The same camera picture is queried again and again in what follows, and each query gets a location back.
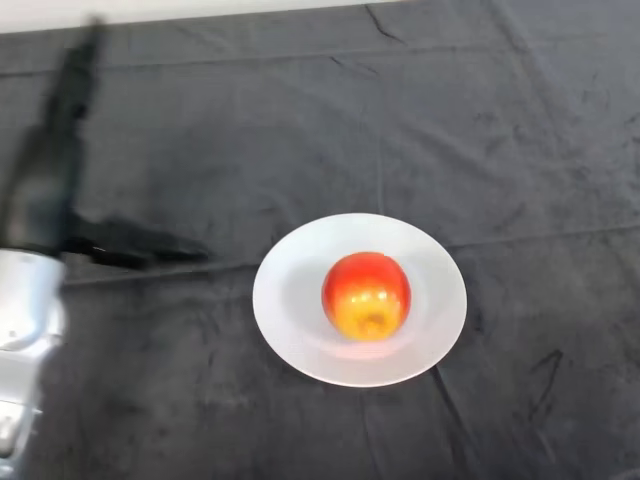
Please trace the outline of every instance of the white wall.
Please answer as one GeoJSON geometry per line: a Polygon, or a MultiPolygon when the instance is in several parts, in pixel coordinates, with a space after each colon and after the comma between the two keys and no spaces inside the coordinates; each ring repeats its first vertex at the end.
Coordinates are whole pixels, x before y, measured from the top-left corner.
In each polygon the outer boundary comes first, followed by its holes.
{"type": "Polygon", "coordinates": [[[0,0],[0,33],[76,27],[99,14],[109,23],[320,8],[385,0],[0,0]]]}

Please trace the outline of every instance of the apple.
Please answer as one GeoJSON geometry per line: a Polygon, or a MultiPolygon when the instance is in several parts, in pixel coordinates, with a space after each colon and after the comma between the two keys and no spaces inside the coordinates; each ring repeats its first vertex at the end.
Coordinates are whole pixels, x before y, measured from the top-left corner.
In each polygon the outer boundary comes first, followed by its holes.
{"type": "Polygon", "coordinates": [[[383,340],[404,323],[411,289],[402,268],[391,257],[354,253],[339,260],[327,274],[322,304],[344,336],[358,341],[383,340]]]}

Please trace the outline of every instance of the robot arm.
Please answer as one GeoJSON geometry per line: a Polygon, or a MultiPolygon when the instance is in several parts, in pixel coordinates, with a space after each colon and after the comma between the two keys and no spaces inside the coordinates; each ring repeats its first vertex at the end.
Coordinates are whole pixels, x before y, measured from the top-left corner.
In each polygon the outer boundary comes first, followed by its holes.
{"type": "Polygon", "coordinates": [[[0,197],[0,479],[14,478],[39,414],[39,375],[61,343],[64,252],[145,268],[162,260],[208,258],[200,244],[117,218],[81,219],[75,200],[84,162],[79,133],[93,96],[103,27],[94,23],[69,50],[27,132],[0,197]]]}

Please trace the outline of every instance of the white plate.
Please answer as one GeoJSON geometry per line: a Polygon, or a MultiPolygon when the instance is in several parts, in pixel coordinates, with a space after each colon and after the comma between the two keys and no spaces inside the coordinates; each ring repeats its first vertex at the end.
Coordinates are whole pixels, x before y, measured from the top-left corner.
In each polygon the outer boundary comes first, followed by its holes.
{"type": "Polygon", "coordinates": [[[376,387],[414,377],[449,352],[467,294],[457,265],[429,235],[393,218],[351,213],[308,223],[278,242],[256,275],[253,310],[267,343],[294,368],[336,385],[376,387]],[[329,269],[363,251],[395,259],[411,285],[404,325],[380,342],[346,339],[322,308],[329,269]]]}

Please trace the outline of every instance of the plate rim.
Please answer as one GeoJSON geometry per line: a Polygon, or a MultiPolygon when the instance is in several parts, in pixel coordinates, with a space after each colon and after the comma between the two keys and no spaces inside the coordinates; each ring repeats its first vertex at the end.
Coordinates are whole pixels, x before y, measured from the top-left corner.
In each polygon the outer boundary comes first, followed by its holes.
{"type": "Polygon", "coordinates": [[[390,216],[387,216],[387,215],[381,215],[381,214],[377,214],[377,213],[366,213],[366,212],[361,212],[361,213],[360,212],[350,212],[350,213],[338,213],[338,214],[333,214],[333,215],[326,215],[324,217],[316,218],[315,220],[311,220],[310,222],[304,223],[304,224],[296,227],[295,229],[293,229],[289,233],[287,233],[284,237],[282,237],[278,242],[276,242],[269,249],[267,254],[264,256],[264,258],[260,262],[260,266],[258,267],[258,271],[257,271],[256,276],[254,278],[251,300],[252,300],[252,307],[253,307],[252,308],[253,309],[253,315],[254,315],[255,322],[256,322],[256,324],[258,326],[258,330],[260,331],[260,334],[262,335],[263,340],[267,343],[269,348],[271,348],[271,350],[276,355],[278,355],[278,357],[281,360],[283,360],[287,365],[291,366],[292,368],[294,368],[295,370],[299,371],[300,373],[303,373],[304,375],[307,375],[308,377],[311,377],[311,378],[313,378],[315,380],[319,380],[321,382],[325,382],[325,383],[328,383],[328,384],[331,384],[331,385],[337,385],[337,386],[340,386],[340,387],[348,387],[348,388],[377,388],[377,387],[385,387],[385,386],[395,385],[395,384],[398,384],[398,383],[403,383],[403,382],[405,382],[407,380],[410,380],[412,378],[415,378],[418,375],[422,375],[423,373],[425,373],[428,370],[432,369],[444,357],[446,357],[449,354],[449,352],[451,352],[451,350],[453,350],[453,347],[455,346],[455,344],[460,339],[460,335],[462,334],[462,330],[464,329],[464,326],[466,324],[466,319],[467,319],[466,317],[467,317],[467,310],[468,310],[467,286],[466,286],[466,283],[464,281],[464,277],[462,276],[462,272],[460,271],[460,267],[458,267],[458,264],[453,259],[451,254],[442,246],[442,244],[440,242],[438,242],[435,238],[433,238],[431,235],[429,235],[427,232],[425,232],[421,228],[418,228],[418,227],[416,227],[415,225],[412,225],[409,222],[406,222],[404,220],[400,220],[400,219],[395,218],[395,217],[390,217],[390,216]],[[367,381],[365,381],[365,382],[356,384],[356,383],[342,382],[340,380],[328,379],[325,376],[323,376],[322,374],[311,373],[311,372],[307,371],[305,368],[301,368],[299,366],[296,366],[293,363],[291,363],[289,360],[284,358],[280,354],[280,352],[278,352],[278,350],[273,347],[271,342],[269,342],[267,336],[265,335],[264,330],[262,329],[262,327],[260,325],[260,322],[258,321],[258,315],[257,315],[257,312],[256,312],[256,285],[258,284],[258,278],[260,276],[260,272],[263,271],[263,266],[265,264],[265,260],[267,259],[267,257],[271,254],[271,252],[281,242],[283,242],[285,239],[287,239],[288,237],[290,237],[291,235],[296,233],[301,228],[307,227],[307,226],[312,225],[312,224],[317,223],[317,222],[326,221],[327,219],[335,218],[335,217],[366,217],[366,216],[379,217],[379,218],[384,218],[385,220],[392,220],[394,222],[401,223],[401,224],[403,224],[405,226],[408,226],[410,228],[419,230],[421,234],[423,234],[426,237],[428,237],[429,239],[431,239],[437,245],[437,247],[448,257],[448,259],[452,262],[452,264],[455,266],[455,275],[458,278],[458,280],[460,281],[460,285],[462,286],[462,292],[461,293],[463,294],[464,306],[463,306],[462,321],[459,323],[459,327],[458,327],[457,331],[455,332],[455,338],[453,339],[451,346],[446,351],[440,353],[439,355],[434,356],[433,362],[429,362],[429,364],[426,365],[424,368],[418,369],[415,372],[411,372],[411,373],[409,373],[409,374],[407,374],[405,376],[398,377],[397,379],[394,379],[394,380],[378,381],[378,382],[374,382],[374,381],[367,382],[367,381]]]}

